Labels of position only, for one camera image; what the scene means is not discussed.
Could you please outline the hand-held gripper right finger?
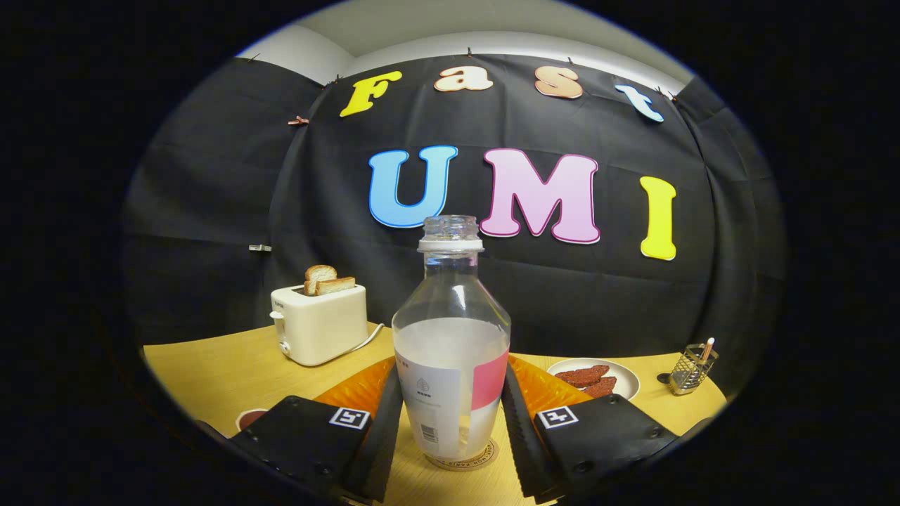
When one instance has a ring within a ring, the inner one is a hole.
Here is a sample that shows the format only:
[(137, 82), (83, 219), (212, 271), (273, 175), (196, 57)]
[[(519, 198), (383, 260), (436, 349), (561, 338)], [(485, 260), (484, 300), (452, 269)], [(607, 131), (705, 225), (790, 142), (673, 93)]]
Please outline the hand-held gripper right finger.
[(509, 356), (501, 395), (522, 493), (585, 502), (636, 477), (679, 437), (620, 395), (594, 398)]

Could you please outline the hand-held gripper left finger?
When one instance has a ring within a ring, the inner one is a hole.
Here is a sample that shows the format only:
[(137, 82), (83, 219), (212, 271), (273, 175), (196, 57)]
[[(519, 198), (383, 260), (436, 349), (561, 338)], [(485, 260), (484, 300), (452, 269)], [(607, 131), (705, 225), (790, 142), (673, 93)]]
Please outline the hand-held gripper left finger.
[(284, 397), (231, 442), (318, 497), (382, 502), (401, 407), (395, 359), (386, 358), (315, 399)]

